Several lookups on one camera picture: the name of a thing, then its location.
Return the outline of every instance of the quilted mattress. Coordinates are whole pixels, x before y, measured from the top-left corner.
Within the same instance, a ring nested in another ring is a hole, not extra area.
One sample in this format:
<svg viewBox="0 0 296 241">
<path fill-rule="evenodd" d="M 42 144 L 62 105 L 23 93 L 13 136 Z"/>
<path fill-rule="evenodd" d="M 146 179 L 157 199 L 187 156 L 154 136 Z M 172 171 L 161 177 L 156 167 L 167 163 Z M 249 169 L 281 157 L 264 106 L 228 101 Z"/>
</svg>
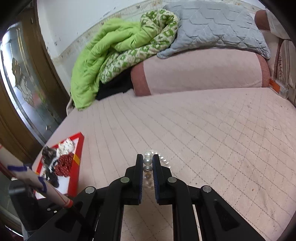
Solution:
<svg viewBox="0 0 296 241">
<path fill-rule="evenodd" d="M 275 241 L 296 210 L 295 118 L 295 107 L 269 88 L 145 97 L 129 91 L 73 110 L 47 144 L 79 131 L 85 136 L 78 191 L 107 186 L 138 153 L 156 149 L 174 176 L 212 186 Z M 124 209 L 121 240 L 173 240 L 171 207 L 158 206 L 144 188 L 142 204 Z"/>
</svg>

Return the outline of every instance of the green blanket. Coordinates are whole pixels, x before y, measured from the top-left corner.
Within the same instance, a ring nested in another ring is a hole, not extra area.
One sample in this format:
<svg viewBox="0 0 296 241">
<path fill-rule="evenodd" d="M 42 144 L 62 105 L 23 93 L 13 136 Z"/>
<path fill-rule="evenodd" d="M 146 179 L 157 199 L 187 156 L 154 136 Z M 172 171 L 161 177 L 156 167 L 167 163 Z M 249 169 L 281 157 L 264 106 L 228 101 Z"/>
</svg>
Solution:
<svg viewBox="0 0 296 241">
<path fill-rule="evenodd" d="M 168 48 L 178 18 L 164 9 L 141 16 L 139 23 L 110 19 L 78 56 L 72 71 L 71 95 L 76 108 L 88 107 L 99 91 L 125 69 Z"/>
</svg>

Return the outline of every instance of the quilted pillow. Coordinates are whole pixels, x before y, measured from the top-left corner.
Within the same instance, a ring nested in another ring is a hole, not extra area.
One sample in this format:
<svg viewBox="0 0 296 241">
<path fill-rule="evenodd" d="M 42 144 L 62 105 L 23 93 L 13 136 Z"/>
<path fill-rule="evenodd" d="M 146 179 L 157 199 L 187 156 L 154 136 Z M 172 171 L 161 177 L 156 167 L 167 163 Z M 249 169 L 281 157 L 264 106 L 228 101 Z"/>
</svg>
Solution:
<svg viewBox="0 0 296 241">
<path fill-rule="evenodd" d="M 222 47 L 256 52 L 270 58 L 270 50 L 249 12 L 241 6 L 209 1 L 179 1 L 165 9 L 179 17 L 177 37 L 157 54 L 167 58 L 180 51 Z"/>
</svg>

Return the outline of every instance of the pearl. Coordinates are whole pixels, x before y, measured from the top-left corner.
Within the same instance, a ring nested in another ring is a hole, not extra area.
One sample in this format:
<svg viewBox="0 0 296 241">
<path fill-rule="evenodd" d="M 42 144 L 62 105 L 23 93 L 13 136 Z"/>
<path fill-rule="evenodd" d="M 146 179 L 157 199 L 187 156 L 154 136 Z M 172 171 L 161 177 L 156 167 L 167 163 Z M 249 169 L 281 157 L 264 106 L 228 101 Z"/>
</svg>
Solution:
<svg viewBox="0 0 296 241">
<path fill-rule="evenodd" d="M 146 157 L 146 158 L 144 158 L 144 160 L 143 160 L 143 164 L 144 164 L 145 166 L 149 166 L 149 165 L 151 165 L 151 163 L 152 163 L 152 159 L 151 159 L 150 157 Z"/>
<path fill-rule="evenodd" d="M 152 158 L 152 156 L 153 155 L 152 155 L 151 151 L 146 151 L 145 154 L 144 154 L 145 158 Z"/>
<path fill-rule="evenodd" d="M 144 172 L 152 172 L 152 166 L 144 166 L 143 171 Z"/>
<path fill-rule="evenodd" d="M 148 180 L 148 181 L 146 181 L 146 185 L 147 185 L 148 187 L 152 187 L 152 185 L 153 185 L 153 181 L 152 181 L 152 180 Z"/>
<path fill-rule="evenodd" d="M 145 173 L 144 180 L 150 180 L 152 178 L 151 172 Z"/>
</svg>

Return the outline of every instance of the white pearl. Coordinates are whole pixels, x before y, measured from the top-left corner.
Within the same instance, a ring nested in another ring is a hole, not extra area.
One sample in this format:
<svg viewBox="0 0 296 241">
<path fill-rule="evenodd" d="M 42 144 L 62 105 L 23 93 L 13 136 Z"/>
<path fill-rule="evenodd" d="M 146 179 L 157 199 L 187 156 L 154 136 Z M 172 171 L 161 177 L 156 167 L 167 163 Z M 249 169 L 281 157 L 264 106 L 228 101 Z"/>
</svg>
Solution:
<svg viewBox="0 0 296 241">
<path fill-rule="evenodd" d="M 152 159 L 150 157 L 146 157 L 144 158 L 143 163 L 145 166 L 149 166 L 152 163 Z"/>
<path fill-rule="evenodd" d="M 152 166 L 144 166 L 143 171 L 144 172 L 152 172 Z"/>
<path fill-rule="evenodd" d="M 151 151 L 146 151 L 145 154 L 144 154 L 145 158 L 152 158 L 152 156 L 153 155 L 152 155 Z"/>
</svg>

